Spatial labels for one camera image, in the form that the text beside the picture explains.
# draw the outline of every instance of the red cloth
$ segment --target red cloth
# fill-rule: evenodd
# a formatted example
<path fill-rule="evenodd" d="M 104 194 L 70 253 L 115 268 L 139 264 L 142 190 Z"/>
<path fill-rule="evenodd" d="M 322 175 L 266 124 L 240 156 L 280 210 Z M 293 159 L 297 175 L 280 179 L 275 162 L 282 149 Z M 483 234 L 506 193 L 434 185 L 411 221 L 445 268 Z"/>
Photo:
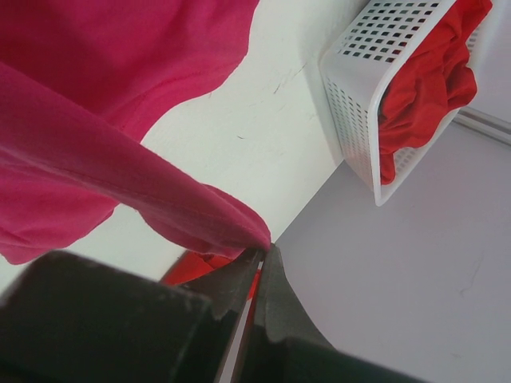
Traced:
<path fill-rule="evenodd" d="M 119 201 L 194 251 L 268 249 L 253 210 L 137 142 L 225 81 L 256 4 L 0 0 L 0 254 L 23 263 L 67 247 Z"/>
<path fill-rule="evenodd" d="M 218 255 L 200 255 L 187 251 L 177 264 L 161 279 L 165 285 L 175 286 L 190 282 L 212 271 L 228 265 L 232 260 Z M 248 299 L 252 299 L 259 283 L 260 270 L 257 270 L 254 281 L 248 293 Z"/>
<path fill-rule="evenodd" d="M 382 184 L 396 176 L 395 152 L 424 146 L 448 112 L 472 101 L 477 85 L 465 42 L 491 7 L 457 0 L 390 83 L 379 116 Z"/>

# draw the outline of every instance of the white plastic basket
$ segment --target white plastic basket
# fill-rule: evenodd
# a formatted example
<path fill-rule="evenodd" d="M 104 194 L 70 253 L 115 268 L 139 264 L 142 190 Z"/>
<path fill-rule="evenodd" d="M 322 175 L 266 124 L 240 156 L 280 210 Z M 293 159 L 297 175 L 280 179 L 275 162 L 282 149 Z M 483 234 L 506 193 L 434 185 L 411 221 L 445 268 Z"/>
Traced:
<path fill-rule="evenodd" d="M 431 141 L 422 148 L 403 148 L 394 154 L 396 178 L 382 185 L 378 144 L 378 108 L 387 86 L 455 0 L 372 0 L 325 53 L 323 82 L 346 162 L 373 190 L 383 205 L 452 121 L 447 114 Z M 467 45 L 475 72 L 498 25 L 505 1 L 493 9 L 473 32 Z"/>

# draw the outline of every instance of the white surface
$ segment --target white surface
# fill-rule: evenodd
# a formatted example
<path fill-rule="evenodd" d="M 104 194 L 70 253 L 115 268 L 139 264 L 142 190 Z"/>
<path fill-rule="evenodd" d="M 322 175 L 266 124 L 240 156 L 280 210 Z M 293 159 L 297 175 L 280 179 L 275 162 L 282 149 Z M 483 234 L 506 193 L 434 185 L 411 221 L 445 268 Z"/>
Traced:
<path fill-rule="evenodd" d="M 384 204 L 430 150 L 457 113 L 448 113 L 432 139 L 418 149 L 394 155 L 396 177 L 382 186 L 378 115 L 383 94 L 395 74 L 453 5 L 454 0 L 372 0 L 322 59 L 328 100 L 347 163 Z M 470 37 L 469 66 L 476 73 L 495 34 L 498 12 L 492 12 Z"/>
<path fill-rule="evenodd" d="M 249 204 L 278 238 L 341 162 L 319 54 L 365 3 L 261 1 L 240 67 L 212 94 L 166 113 L 143 144 Z M 126 207 L 70 249 L 148 278 L 182 252 Z M 0 262 L 2 289 L 21 269 Z"/>
<path fill-rule="evenodd" d="M 470 104 L 501 120 L 511 122 L 511 2 L 501 0 L 501 20 L 495 38 L 492 40 L 485 60 L 481 64 L 480 75 L 477 78 L 478 93 Z"/>
<path fill-rule="evenodd" d="M 343 164 L 277 243 L 323 334 L 427 381 L 511 382 L 510 164 L 449 126 L 383 207 Z"/>

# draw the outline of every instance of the white wall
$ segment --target white wall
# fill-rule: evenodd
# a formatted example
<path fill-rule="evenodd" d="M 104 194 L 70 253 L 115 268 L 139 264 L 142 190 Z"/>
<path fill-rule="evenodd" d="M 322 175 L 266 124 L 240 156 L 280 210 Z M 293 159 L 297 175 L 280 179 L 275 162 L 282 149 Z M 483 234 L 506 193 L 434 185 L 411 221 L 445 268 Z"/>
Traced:
<path fill-rule="evenodd" d="M 170 109 L 143 144 L 247 203 L 278 237 L 342 161 L 318 61 L 366 3 L 261 1 L 236 71 Z M 69 249 L 152 279 L 183 252 L 124 206 Z M 0 256 L 0 292 L 21 269 Z"/>
<path fill-rule="evenodd" d="M 511 150 L 449 126 L 383 207 L 345 165 L 278 241 L 345 352 L 435 382 L 511 382 Z"/>
<path fill-rule="evenodd" d="M 496 12 L 501 13 L 493 43 L 483 61 L 477 77 L 478 94 L 472 104 L 475 109 L 491 114 L 501 120 L 511 122 L 511 2 L 498 0 Z"/>

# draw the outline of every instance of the pink cloth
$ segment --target pink cloth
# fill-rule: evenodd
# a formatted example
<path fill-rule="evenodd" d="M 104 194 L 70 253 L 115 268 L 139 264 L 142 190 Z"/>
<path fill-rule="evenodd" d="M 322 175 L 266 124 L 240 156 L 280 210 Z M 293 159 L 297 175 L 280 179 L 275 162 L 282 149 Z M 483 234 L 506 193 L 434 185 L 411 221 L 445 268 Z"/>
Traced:
<path fill-rule="evenodd" d="M 269 248 L 253 210 L 137 142 L 225 81 L 256 4 L 0 1 L 0 254 L 24 263 L 69 246 L 118 202 L 194 251 Z"/>

